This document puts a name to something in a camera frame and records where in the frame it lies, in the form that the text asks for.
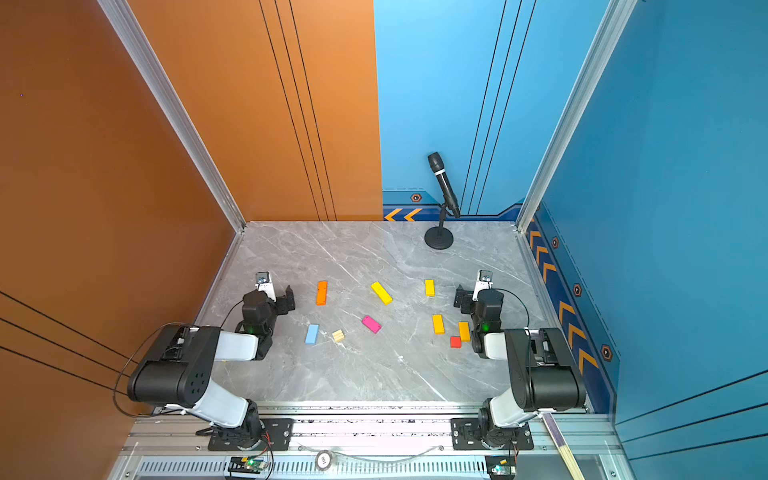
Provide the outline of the orange long block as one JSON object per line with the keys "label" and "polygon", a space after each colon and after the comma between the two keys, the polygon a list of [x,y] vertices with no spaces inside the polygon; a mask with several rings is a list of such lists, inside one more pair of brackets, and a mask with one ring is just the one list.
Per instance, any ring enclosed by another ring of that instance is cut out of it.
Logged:
{"label": "orange long block", "polygon": [[323,280],[317,283],[316,305],[324,306],[327,303],[328,282]]}

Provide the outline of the light blue block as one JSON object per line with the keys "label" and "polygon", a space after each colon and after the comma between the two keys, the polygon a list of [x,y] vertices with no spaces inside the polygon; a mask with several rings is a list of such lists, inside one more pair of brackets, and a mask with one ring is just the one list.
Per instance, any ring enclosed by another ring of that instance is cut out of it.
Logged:
{"label": "light blue block", "polygon": [[317,324],[310,324],[307,329],[305,337],[306,345],[315,345],[319,334],[319,326]]}

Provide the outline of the magenta block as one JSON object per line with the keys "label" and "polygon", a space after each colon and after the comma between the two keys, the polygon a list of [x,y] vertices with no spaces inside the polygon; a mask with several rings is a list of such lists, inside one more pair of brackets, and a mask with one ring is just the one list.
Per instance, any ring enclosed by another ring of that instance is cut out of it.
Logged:
{"label": "magenta block", "polygon": [[381,328],[382,328],[382,326],[381,326],[381,325],[380,325],[380,324],[379,324],[379,323],[378,323],[376,320],[374,320],[374,319],[373,319],[372,317],[370,317],[370,316],[365,316],[365,317],[364,317],[364,318],[361,320],[361,323],[362,323],[362,324],[363,324],[363,325],[364,325],[366,328],[368,328],[368,329],[369,329],[371,332],[373,332],[374,334],[378,333],[378,332],[381,330]]}

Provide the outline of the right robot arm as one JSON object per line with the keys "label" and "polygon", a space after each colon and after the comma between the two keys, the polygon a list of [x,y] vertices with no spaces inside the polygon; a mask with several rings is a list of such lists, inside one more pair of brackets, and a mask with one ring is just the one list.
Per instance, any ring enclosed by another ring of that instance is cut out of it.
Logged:
{"label": "right robot arm", "polygon": [[509,387],[486,399],[475,418],[451,421],[456,450],[531,450],[532,420],[586,405],[587,390],[563,333],[557,328],[503,328],[506,293],[456,289],[454,306],[471,317],[472,350],[482,359],[505,363],[509,376]]}

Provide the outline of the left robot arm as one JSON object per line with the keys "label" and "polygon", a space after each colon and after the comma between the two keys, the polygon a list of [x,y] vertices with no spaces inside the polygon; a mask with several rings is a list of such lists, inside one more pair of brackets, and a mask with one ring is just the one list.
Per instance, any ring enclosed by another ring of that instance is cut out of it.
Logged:
{"label": "left robot arm", "polygon": [[212,380],[217,362],[263,360],[273,345],[277,318],[296,308],[294,292],[271,298],[263,289],[244,295],[243,320],[234,331],[220,326],[163,326],[127,384],[127,396],[169,407],[208,423],[196,432],[211,451],[286,451],[293,421],[264,420],[255,401]]}

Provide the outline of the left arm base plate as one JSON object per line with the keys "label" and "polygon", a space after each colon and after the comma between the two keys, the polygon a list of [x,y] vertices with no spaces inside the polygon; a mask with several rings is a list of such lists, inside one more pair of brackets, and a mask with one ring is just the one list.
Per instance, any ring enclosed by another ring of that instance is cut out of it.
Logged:
{"label": "left arm base plate", "polygon": [[263,450],[284,452],[289,449],[293,436],[294,420],[291,418],[267,418],[262,420],[262,434],[259,439],[245,438],[232,430],[213,428],[209,437],[209,451],[253,451]]}

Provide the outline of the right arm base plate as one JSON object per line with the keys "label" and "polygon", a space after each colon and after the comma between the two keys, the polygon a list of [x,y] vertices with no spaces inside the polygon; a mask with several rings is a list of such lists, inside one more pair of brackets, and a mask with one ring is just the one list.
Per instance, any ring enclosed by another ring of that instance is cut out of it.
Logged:
{"label": "right arm base plate", "polygon": [[453,418],[450,425],[453,449],[457,451],[534,449],[533,435],[528,424],[499,428],[492,424],[482,426],[478,418]]}

